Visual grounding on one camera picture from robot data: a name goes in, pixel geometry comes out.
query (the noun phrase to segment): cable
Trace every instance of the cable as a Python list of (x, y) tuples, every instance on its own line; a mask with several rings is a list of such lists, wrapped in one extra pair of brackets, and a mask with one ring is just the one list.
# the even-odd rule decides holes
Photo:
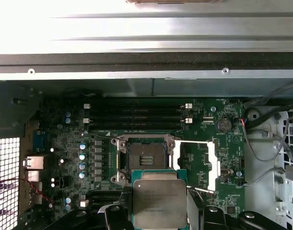
[(94, 136), (96, 136), (96, 137), (98, 137), (98, 138), (104, 138), (104, 139), (117, 139), (117, 140), (120, 140), (120, 138), (112, 137), (112, 136), (102, 136), (102, 135), (98, 135), (98, 134), (96, 134), (96, 133), (89, 133), (89, 134), (94, 135)]
[(272, 92), (270, 92), (267, 96), (265, 97), (261, 97), (261, 98), (256, 98), (256, 99), (253, 99), (249, 102), (245, 102), (243, 103), (243, 106), (244, 108), (250, 108), (252, 106), (256, 106), (256, 105), (264, 105), (265, 103), (268, 102), (269, 99), (271, 99), (272, 97), (274, 97), (275, 95), (283, 92), (283, 91), (286, 91), (288, 89), (292, 89), (293, 88), (293, 82), (292, 83), (288, 83), (282, 87), (279, 87), (275, 90), (273, 90)]
[(282, 140), (281, 140), (281, 142), (280, 142), (280, 145), (279, 145), (279, 147), (278, 147), (278, 149), (277, 149), (276, 154), (275, 154), (273, 157), (271, 157), (270, 159), (268, 159), (268, 160), (260, 159), (260, 158), (256, 155), (256, 153), (255, 153), (253, 147), (251, 146), (251, 143), (250, 143), (249, 140), (248, 140), (247, 133), (246, 133), (246, 126), (245, 126), (244, 120), (243, 120), (243, 119), (240, 119), (240, 120), (241, 120), (241, 122), (242, 122), (242, 129), (243, 129), (244, 137), (245, 137), (245, 139), (246, 139), (246, 143), (247, 143), (249, 149), (251, 150), (251, 152), (253, 153), (254, 157), (255, 157), (257, 160), (262, 161), (262, 162), (268, 162), (268, 161), (272, 161), (272, 160), (274, 160), (274, 159), (279, 155), (279, 153), (280, 153), (280, 151), (281, 151), (281, 148), (282, 148), (282, 146), (283, 146), (283, 142), (284, 142), (284, 140), (286, 139), (286, 136), (287, 136), (287, 133), (288, 133), (288, 129), (289, 129), (289, 122), (290, 122), (290, 119), (287, 119), (286, 127), (285, 127), (285, 131), (284, 131), (284, 135), (283, 135), (283, 137), (282, 137)]
[(205, 201), (204, 201), (204, 199), (202, 198), (201, 194), (200, 194), (197, 190), (195, 190), (193, 187), (188, 188), (188, 189), (189, 189), (191, 192), (196, 193), (196, 194), (199, 196), (201, 202), (202, 202), (202, 203), (205, 203)]
[(246, 129), (249, 130), (249, 129), (255, 128), (255, 127), (261, 125), (262, 123), (264, 123), (266, 120), (268, 120), (269, 118), (271, 118), (275, 114), (283, 112), (283, 111), (289, 111), (291, 109), (293, 109), (293, 104), (274, 108), (270, 112), (262, 115), (261, 117), (257, 118), (256, 120), (248, 121), (246, 124)]
[(252, 183), (246, 183), (243, 186), (250, 186), (253, 184), (257, 184), (258, 182), (260, 182), (263, 178), (265, 178), (269, 173), (271, 172), (278, 172), (278, 173), (285, 173), (285, 170), (283, 168), (271, 168), (266, 170), (259, 178), (257, 178), (255, 181), (253, 181)]
[(11, 179), (5, 179), (5, 180), (1, 180), (0, 181), (0, 184), (1, 183), (4, 183), (6, 181), (16, 181), (16, 180), (21, 180), (21, 181), (24, 181), (24, 182), (27, 182), (31, 188), (33, 188), (35, 190), (35, 192), (39, 195), (41, 195), (41, 197), (43, 197), (46, 201), (50, 201), (49, 198), (47, 196), (45, 196), (40, 190), (38, 190), (30, 181), (26, 180), (26, 179), (23, 179), (23, 178), (11, 178)]
[(253, 134), (253, 133), (266, 133), (267, 136), (269, 137), (273, 137), (276, 141), (282, 143), (282, 147), (284, 148), (286, 154), (288, 155), (289, 159), (291, 162), (293, 162), (293, 151), (291, 150), (290, 146), (279, 136), (275, 135), (274, 133), (270, 132), (270, 131), (266, 131), (264, 129), (251, 129), (249, 131), (247, 131), (247, 134)]

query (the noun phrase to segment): capacitor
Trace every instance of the capacitor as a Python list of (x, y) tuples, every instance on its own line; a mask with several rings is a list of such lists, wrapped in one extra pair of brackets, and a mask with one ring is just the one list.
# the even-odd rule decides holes
[(232, 131), (232, 127), (232, 122), (226, 117), (218, 120), (216, 123), (217, 130), (223, 133), (229, 133)]
[(81, 150), (85, 150), (85, 149), (87, 148), (87, 144), (86, 144), (86, 143), (81, 143), (81, 144), (79, 145), (79, 148), (80, 148)]
[(79, 159), (81, 160), (81, 161), (83, 161), (85, 158), (86, 158), (86, 154), (85, 153), (82, 153), (82, 154), (80, 154), (79, 155)]
[(241, 177), (242, 176), (242, 172), (241, 171), (236, 171), (236, 176), (237, 177)]
[(60, 185), (60, 181), (55, 181), (55, 182), (53, 182), (53, 183), (50, 184), (50, 186), (51, 186), (52, 188), (54, 188), (54, 187), (56, 187), (56, 186), (58, 186), (58, 185)]
[(66, 117), (70, 117), (70, 116), (71, 116), (71, 113), (67, 111), (67, 112), (65, 113), (65, 116), (66, 116)]
[(64, 208), (65, 208), (66, 211), (69, 212), (71, 210), (71, 205), (66, 205)]
[(84, 170), (86, 167), (87, 167), (87, 164), (86, 164), (86, 163), (81, 163), (81, 164), (79, 165), (79, 168), (80, 168), (81, 170)]
[(65, 119), (65, 123), (66, 123), (66, 124), (69, 124), (69, 123), (70, 123), (70, 119), (69, 119), (69, 118), (66, 118), (66, 119)]
[(71, 203), (71, 198), (67, 197), (67, 198), (65, 199), (65, 203), (66, 203), (66, 204)]
[(58, 181), (60, 179), (60, 177), (56, 176), (56, 177), (52, 177), (50, 179), (51, 182), (55, 182), (55, 181)]
[(65, 164), (65, 163), (69, 162), (69, 159), (61, 158), (61, 159), (59, 160), (59, 162), (60, 162), (61, 164)]
[(83, 171), (83, 172), (79, 173), (79, 178), (83, 179), (84, 177), (86, 177), (86, 175), (87, 175), (87, 172)]
[(59, 148), (50, 148), (50, 152), (59, 152)]

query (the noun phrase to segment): green circuit board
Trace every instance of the green circuit board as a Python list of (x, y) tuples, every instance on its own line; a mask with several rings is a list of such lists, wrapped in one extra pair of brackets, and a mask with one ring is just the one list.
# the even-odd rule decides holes
[[(121, 122), (112, 124), (112, 127), (124, 126), (124, 129), (107, 129), (107, 121), (101, 120), (102, 117), (90, 118), (89, 124), (82, 122), (83, 118), (88, 117), (88, 109), (84, 109), (84, 104), (89, 104), (92, 108), (98, 108), (99, 112), (103, 106), (109, 108), (109, 111), (117, 113), (118, 111), (127, 111), (128, 108), (146, 108), (148, 106), (155, 107), (156, 111), (161, 111), (163, 115), (157, 116), (150, 128), (140, 122), (141, 128), (127, 128), (129, 123)], [(181, 122), (181, 125), (166, 128), (172, 122), (167, 122), (165, 114), (169, 114), (170, 106), (183, 106), (192, 104), (191, 108), (183, 108), (181, 116), (192, 118), (192, 123)], [(39, 147), (49, 149), (52, 146), (58, 151), (53, 154), (57, 158), (68, 159), (69, 162), (61, 167), (56, 165), (50, 169), (50, 176), (70, 176), (72, 182), (69, 186), (62, 190), (54, 188), (50, 190), (52, 194), (62, 193), (60, 202), (55, 207), (55, 218), (62, 217), (66, 210), (64, 209), (64, 198), (75, 197), (78, 206), (79, 196), (88, 193), (90, 190), (95, 191), (117, 191), (122, 190), (122, 186), (111, 181), (111, 177), (117, 173), (117, 147), (111, 143), (109, 138), (119, 137), (123, 134), (170, 134), (181, 140), (190, 141), (213, 141), (215, 144), (215, 154), (221, 163), (221, 169), (227, 169), (232, 172), (230, 175), (222, 175), (216, 180), (216, 191), (214, 194), (200, 192), (206, 204), (221, 207), (231, 216), (236, 215), (245, 208), (245, 191), (241, 186), (244, 181), (244, 153), (243, 153), (243, 132), (241, 129), (240, 118), (242, 117), (242, 102), (240, 100), (229, 99), (207, 99), (207, 98), (141, 98), (141, 99), (101, 99), (101, 98), (80, 98), (80, 99), (46, 99), (43, 104), (43, 110), (40, 114), (40, 128), (45, 132), (45, 146)], [(229, 128), (231, 130), (222, 132), (218, 128), (218, 122), (226, 119), (229, 122), (222, 125), (221, 129)], [(92, 122), (96, 123), (96, 127), (92, 130)], [(96, 141), (100, 141), (100, 145), (95, 145)], [(151, 144), (162, 143), (160, 138), (132, 138), (131, 143)], [(80, 150), (80, 144), (85, 143), (87, 148)], [(101, 181), (97, 181), (93, 173), (92, 165), (96, 162), (94, 150), (101, 149), (102, 158), (102, 177)], [(89, 166), (85, 169), (87, 176), (83, 179), (79, 178), (81, 172), (79, 165), (81, 160), (79, 155), (85, 153), (87, 158), (84, 160)], [(187, 170), (188, 185), (207, 190), (208, 173), (211, 170), (211, 164), (208, 162), (208, 148), (205, 144), (184, 143), (181, 146), (181, 156), (178, 164), (181, 169)], [(123, 164), (126, 166), (128, 156), (122, 155)]]

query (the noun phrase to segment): ventilation grille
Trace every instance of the ventilation grille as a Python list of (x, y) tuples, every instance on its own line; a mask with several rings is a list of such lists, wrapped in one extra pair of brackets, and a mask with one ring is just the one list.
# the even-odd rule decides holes
[[(0, 181), (19, 177), (19, 138), (0, 139)], [(0, 230), (17, 225), (18, 181), (0, 183)]]

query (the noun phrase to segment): blue capacitor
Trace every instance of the blue capacitor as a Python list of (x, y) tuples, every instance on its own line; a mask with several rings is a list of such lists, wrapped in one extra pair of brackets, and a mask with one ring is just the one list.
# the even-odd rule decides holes
[(70, 123), (70, 119), (69, 119), (69, 118), (66, 118), (66, 119), (65, 119), (65, 123), (66, 123), (66, 124), (69, 124), (69, 123)]
[(86, 143), (82, 143), (82, 144), (79, 145), (79, 148), (81, 150), (85, 150), (87, 148), (87, 144)]
[(85, 176), (87, 175), (87, 173), (85, 171), (79, 173), (79, 178), (83, 179)]
[(82, 154), (79, 155), (79, 159), (81, 161), (83, 161), (85, 158), (86, 158), (86, 155), (84, 153), (82, 153)]
[(86, 163), (81, 163), (81, 164), (79, 165), (79, 168), (80, 168), (81, 170), (84, 170), (86, 167), (87, 167), (87, 164), (86, 164)]

